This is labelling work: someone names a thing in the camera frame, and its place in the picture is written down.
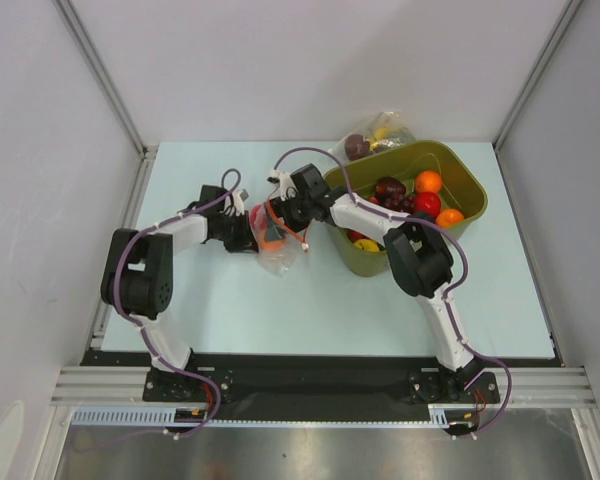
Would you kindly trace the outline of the dark purple fake grapes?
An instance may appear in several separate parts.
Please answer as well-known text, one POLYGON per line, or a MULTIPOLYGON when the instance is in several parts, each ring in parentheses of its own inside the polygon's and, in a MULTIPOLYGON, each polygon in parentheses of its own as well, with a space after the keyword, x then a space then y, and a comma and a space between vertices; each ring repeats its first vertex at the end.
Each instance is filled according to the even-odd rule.
POLYGON ((395 212, 411 214, 415 211, 415 196, 413 194, 394 194, 384 199, 381 205, 395 212))

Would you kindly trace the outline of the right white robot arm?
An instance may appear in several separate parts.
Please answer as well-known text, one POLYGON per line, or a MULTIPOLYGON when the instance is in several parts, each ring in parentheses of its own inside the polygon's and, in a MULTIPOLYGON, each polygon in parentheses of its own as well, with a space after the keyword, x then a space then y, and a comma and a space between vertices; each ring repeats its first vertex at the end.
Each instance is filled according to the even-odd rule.
POLYGON ((349 181, 330 187, 313 164, 293 173, 272 169, 268 181, 276 186, 272 213, 291 231, 323 222, 354 230, 384 248, 395 283, 419 302, 430 322, 443 393, 453 401, 473 394, 482 368, 465 338, 452 295, 460 283, 453 280, 448 243, 456 248, 463 273, 468 273, 458 242, 425 214, 398 214, 363 199, 349 181))

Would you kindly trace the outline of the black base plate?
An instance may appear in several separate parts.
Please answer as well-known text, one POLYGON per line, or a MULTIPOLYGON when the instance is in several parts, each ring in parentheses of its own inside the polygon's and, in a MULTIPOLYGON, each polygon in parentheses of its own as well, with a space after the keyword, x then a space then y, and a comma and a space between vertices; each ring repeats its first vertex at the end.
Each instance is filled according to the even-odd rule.
POLYGON ((209 388, 152 383, 146 353, 85 353, 84 367, 148 367, 142 400, 149 403, 211 403, 217 416, 257 413, 284 419, 380 420, 434 404, 477 411, 495 406, 505 384, 483 370, 477 381, 452 400, 441 385, 433 360, 363 360, 354 357, 287 357, 199 354, 191 369, 209 388))

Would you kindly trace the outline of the aluminium frame rail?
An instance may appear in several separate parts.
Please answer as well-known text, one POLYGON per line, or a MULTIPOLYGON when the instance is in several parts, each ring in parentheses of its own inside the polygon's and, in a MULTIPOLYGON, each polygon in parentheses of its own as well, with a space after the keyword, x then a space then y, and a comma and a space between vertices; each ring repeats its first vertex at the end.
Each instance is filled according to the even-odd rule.
POLYGON ((148 367, 64 367, 51 396, 54 406, 141 404, 148 367))

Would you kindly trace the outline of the red fake apple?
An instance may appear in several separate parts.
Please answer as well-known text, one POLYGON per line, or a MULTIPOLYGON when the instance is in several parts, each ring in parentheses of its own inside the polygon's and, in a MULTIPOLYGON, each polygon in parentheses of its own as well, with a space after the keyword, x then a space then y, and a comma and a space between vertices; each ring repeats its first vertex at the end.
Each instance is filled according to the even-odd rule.
POLYGON ((251 209, 249 220, 254 231, 262 231, 268 225, 268 213, 264 204, 259 204, 251 209))
POLYGON ((441 200, 434 192, 420 192, 414 198, 414 212, 424 212, 436 219, 441 212, 441 200))

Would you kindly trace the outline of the fake netted melon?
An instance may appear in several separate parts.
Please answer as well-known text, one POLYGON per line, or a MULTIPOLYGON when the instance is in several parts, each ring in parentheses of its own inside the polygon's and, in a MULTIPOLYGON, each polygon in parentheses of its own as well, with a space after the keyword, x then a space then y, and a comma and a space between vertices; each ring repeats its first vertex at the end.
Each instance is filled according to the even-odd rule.
POLYGON ((391 130, 385 137, 386 145, 389 148, 397 148, 410 145, 416 141, 416 137, 405 128, 391 130))

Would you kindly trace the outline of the small orange fake tangerine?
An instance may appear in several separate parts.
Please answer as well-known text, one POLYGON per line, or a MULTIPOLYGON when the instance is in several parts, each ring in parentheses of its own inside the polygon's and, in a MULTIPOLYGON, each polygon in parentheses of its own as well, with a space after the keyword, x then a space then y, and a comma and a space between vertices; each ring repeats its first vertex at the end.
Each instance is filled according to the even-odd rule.
POLYGON ((271 238, 268 239, 266 236, 261 236, 259 240, 259 246, 262 251, 274 252, 279 251, 286 245, 285 238, 271 238))

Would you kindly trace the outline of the orange fake fruit near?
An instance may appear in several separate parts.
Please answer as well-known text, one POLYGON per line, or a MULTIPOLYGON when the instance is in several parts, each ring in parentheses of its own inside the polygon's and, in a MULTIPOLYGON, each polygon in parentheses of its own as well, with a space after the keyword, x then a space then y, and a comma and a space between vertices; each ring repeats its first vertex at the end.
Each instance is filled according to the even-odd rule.
POLYGON ((440 211, 435 222, 439 227, 448 229, 464 220, 465 216, 461 211, 454 208, 446 208, 440 211))

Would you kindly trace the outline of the clear zip bag orange seal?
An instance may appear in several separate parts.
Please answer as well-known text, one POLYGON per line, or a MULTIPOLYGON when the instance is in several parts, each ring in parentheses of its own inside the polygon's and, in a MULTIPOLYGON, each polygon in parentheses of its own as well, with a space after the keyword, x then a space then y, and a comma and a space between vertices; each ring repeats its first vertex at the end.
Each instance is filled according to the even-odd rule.
POLYGON ((270 200, 251 210, 249 222, 258 248, 258 261, 269 273, 284 276, 301 254, 309 252, 306 231, 291 230, 274 213, 270 200))

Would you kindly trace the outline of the yellow fake apple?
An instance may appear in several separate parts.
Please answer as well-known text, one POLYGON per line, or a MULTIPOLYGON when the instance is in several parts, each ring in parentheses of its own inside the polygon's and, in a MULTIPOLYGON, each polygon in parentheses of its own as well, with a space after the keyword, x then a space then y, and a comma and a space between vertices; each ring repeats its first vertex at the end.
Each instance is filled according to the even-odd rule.
POLYGON ((354 246, 365 252, 378 253, 381 248, 377 242, 368 238, 360 238, 354 242, 354 246))

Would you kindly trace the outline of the orange fake fruit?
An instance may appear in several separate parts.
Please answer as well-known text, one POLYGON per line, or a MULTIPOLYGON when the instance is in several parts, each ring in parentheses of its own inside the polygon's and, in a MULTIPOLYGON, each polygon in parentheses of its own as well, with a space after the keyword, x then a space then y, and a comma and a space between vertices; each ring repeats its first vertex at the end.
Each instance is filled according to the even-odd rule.
POLYGON ((414 181, 415 191, 420 193, 438 194, 443 187, 441 175, 433 170, 422 171, 414 181))
POLYGON ((464 220, 465 216, 461 211, 454 208, 446 208, 440 211, 435 222, 439 227, 448 229, 464 220))

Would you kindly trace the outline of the dark purple fake plum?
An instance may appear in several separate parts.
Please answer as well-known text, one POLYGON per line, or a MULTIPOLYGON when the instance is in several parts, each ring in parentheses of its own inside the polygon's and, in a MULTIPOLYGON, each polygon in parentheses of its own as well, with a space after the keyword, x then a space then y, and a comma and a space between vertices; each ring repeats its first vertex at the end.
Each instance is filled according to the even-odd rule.
POLYGON ((351 134, 344 141, 344 153, 349 161, 359 160, 371 154, 371 143, 361 134, 351 134))

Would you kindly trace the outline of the orange fake fruit far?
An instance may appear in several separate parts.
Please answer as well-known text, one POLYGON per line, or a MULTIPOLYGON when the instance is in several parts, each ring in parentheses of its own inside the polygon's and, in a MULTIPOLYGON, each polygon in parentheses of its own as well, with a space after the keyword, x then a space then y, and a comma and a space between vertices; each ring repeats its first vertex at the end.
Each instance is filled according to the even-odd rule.
POLYGON ((415 191, 420 193, 438 194, 443 187, 441 175, 433 170, 422 171, 414 181, 415 191))

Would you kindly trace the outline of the olive green plastic bin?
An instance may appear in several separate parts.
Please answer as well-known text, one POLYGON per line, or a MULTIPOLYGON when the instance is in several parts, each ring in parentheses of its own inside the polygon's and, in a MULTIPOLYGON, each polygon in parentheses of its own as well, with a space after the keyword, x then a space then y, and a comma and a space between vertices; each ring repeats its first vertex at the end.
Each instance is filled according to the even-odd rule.
MULTIPOLYGON (((426 213, 456 238, 487 208, 487 194, 459 157, 436 141, 386 150, 346 165, 353 191, 374 206, 392 213, 426 213)), ((372 277, 388 269, 386 252, 363 240, 360 230, 328 226, 328 232, 344 264, 354 274, 372 277)))

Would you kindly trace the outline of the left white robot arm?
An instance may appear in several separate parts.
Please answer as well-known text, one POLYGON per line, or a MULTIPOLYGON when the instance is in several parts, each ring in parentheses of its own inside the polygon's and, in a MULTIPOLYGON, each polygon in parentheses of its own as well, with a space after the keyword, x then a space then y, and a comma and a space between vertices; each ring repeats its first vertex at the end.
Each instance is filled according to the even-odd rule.
POLYGON ((244 189, 205 185, 200 198, 145 229, 114 231, 101 281, 101 299, 138 330, 151 357, 152 383, 179 400, 194 397, 210 381, 192 370, 192 348, 169 312, 174 258, 209 240, 231 253, 256 252, 244 189))

